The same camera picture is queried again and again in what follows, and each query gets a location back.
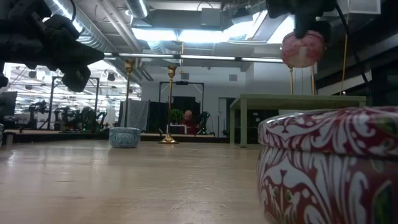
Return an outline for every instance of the black frame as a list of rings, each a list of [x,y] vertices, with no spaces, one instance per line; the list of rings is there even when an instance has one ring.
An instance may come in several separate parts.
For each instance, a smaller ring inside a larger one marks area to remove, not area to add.
[[[50,106],[49,106],[49,118],[48,118],[48,123],[47,123],[47,130],[50,130],[50,123],[51,123],[51,112],[52,112],[52,100],[54,96],[54,89],[55,89],[55,80],[58,78],[62,77],[52,77],[52,83],[51,83],[51,94],[50,94]],[[96,87],[96,92],[95,92],[95,114],[97,114],[97,107],[98,107],[98,92],[100,90],[100,78],[89,78],[91,80],[96,80],[97,81],[97,87]]]
[[[170,83],[170,82],[159,82],[159,98],[158,98],[158,102],[160,103],[160,96],[161,96],[161,91],[162,91],[162,84],[164,83]],[[203,113],[203,105],[205,104],[205,83],[195,83],[195,82],[188,82],[189,84],[193,84],[193,85],[201,85],[201,113]]]

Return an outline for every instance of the gold candle holder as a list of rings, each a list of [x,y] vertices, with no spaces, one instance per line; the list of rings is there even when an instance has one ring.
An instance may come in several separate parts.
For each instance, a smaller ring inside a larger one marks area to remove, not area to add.
[[[129,88],[130,88],[130,76],[132,73],[132,70],[134,68],[135,60],[133,59],[126,59],[124,61],[124,68],[127,71],[127,87],[126,87],[126,103],[125,103],[125,109],[124,109],[124,127],[127,127],[127,115],[129,112]]]
[[[166,137],[158,142],[159,144],[178,144],[179,142],[174,140],[173,137],[170,134],[170,120],[171,120],[171,112],[172,112],[172,90],[173,90],[173,77],[175,76],[175,69],[177,66],[175,65],[169,65],[169,77],[170,77],[170,88],[169,88],[169,115],[167,117],[167,134]]]
[[[290,94],[293,95],[293,65],[288,65],[290,71]]]

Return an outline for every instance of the red decorative ball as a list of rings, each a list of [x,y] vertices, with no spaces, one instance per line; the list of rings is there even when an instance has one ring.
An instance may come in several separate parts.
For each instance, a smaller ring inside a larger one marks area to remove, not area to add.
[[[322,58],[325,40],[321,33],[309,30],[302,39],[294,31],[287,34],[282,42],[282,60],[295,68],[312,66]]]

